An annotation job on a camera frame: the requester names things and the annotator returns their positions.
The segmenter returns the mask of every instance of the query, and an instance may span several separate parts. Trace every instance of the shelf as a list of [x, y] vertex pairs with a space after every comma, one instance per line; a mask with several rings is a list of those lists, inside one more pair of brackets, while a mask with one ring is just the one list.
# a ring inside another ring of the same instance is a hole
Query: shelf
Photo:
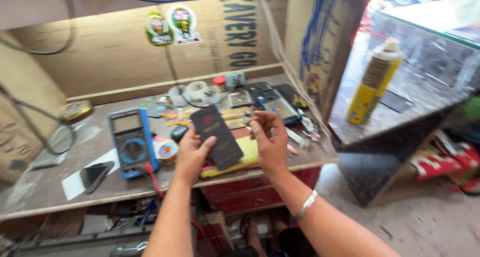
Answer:
[[396, 71], [387, 90], [411, 100], [414, 105], [406, 111], [398, 113], [379, 103], [370, 119], [364, 124], [355, 125], [349, 122], [346, 113], [367, 67], [368, 50], [374, 47], [375, 45], [369, 44], [368, 41], [358, 42], [353, 46], [340, 83], [328, 124], [342, 147], [385, 134], [455, 106], [468, 98], [467, 95], [404, 63]]
[[442, 0], [380, 12], [397, 21], [480, 51], [480, 44], [445, 32], [480, 23], [480, 0]]

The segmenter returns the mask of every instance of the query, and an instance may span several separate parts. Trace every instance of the wrist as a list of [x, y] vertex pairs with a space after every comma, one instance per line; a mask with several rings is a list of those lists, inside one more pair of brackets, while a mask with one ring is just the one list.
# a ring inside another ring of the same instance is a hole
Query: wrist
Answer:
[[285, 168], [282, 168], [281, 170], [275, 170], [275, 171], [264, 171], [265, 174], [267, 175], [269, 180], [279, 180], [282, 179], [282, 177], [291, 175], [291, 172], [289, 169], [285, 166]]
[[179, 187], [191, 188], [195, 184], [195, 179], [191, 179], [188, 176], [183, 176], [181, 174], [174, 174], [172, 179], [172, 185], [175, 184]]

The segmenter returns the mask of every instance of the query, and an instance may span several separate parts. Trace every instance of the red logo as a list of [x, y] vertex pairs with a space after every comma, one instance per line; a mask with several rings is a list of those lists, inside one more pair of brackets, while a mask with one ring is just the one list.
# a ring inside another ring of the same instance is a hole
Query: red logo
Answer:
[[213, 123], [213, 118], [210, 115], [207, 115], [204, 117], [203, 123], [209, 126]]

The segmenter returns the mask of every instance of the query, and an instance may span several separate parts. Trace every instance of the black mouse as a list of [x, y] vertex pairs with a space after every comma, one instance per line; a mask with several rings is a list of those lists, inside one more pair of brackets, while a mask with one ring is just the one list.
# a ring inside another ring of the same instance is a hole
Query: black mouse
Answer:
[[172, 131], [172, 140], [175, 143], [179, 143], [180, 140], [183, 138], [183, 135], [185, 135], [185, 132], [188, 131], [188, 126], [186, 125], [178, 125], [173, 131]]

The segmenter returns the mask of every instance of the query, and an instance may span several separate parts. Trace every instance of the blue multimeter case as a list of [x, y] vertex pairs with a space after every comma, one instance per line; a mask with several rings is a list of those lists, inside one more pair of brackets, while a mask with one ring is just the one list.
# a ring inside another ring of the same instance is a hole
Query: blue multimeter case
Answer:
[[133, 108], [108, 115], [113, 143], [120, 161], [120, 175], [130, 179], [142, 175], [143, 166], [159, 168], [152, 143], [152, 132], [148, 123], [147, 110]]

